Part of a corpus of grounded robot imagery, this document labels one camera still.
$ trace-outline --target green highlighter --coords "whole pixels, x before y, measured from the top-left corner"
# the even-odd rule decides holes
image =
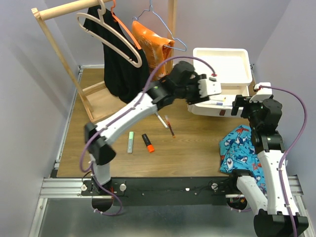
[[[127,153],[133,153],[133,141],[134,141],[134,132],[129,132],[128,135],[128,145],[127,145]]]

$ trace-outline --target white box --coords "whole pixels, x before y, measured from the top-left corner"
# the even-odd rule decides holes
[[[221,84],[250,85],[252,82],[248,52],[245,49],[195,48],[193,56],[211,65]],[[212,72],[204,63],[194,60],[193,66],[197,74],[211,77]]]
[[[188,111],[196,115],[232,117],[232,102],[236,95],[249,96],[248,85],[252,82],[248,52],[245,49],[233,48],[195,48],[193,56],[210,64],[221,83],[221,95],[226,97],[223,105],[211,105],[214,101],[189,105]],[[198,74],[211,77],[211,70],[202,62],[194,60],[194,68]],[[240,117],[243,108],[239,108]]]

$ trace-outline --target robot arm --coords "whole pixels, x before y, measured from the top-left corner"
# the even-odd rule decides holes
[[[171,105],[175,99],[185,99],[188,104],[194,104],[207,101],[209,96],[221,92],[221,85],[215,78],[207,79],[205,74],[198,75],[193,65],[181,61],[175,65],[170,75],[151,82],[146,93],[140,92],[132,102],[108,119],[96,125],[86,124],[86,143],[95,133],[102,130],[88,147],[98,181],[103,185],[110,180],[107,164],[116,156],[111,145],[132,125]]]
[[[249,170],[235,170],[231,177],[255,214],[254,228],[257,236],[292,236],[291,215],[295,221],[297,234],[300,235],[309,224],[307,217],[299,215],[290,190],[285,160],[281,159],[285,148],[276,128],[282,115],[282,104],[273,99],[270,88],[260,86],[271,85],[255,85],[257,94],[252,97],[237,96],[233,102],[232,115],[236,115],[238,108],[243,107],[241,117],[249,120],[251,141],[265,174],[267,198]],[[286,205],[282,190],[286,192],[289,205]]]

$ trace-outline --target white plastic tray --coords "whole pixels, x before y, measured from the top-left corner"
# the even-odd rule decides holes
[[[245,49],[195,48],[193,56],[210,64],[217,74],[217,80],[223,85],[250,85],[252,82],[248,52]],[[194,60],[193,65],[198,74],[211,77],[212,72],[204,63]]]

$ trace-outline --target shark print fabric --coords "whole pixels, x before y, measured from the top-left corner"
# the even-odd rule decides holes
[[[251,129],[240,125],[219,142],[220,171],[231,173],[234,169],[248,169],[259,188],[265,193],[266,183],[261,163],[251,143]]]

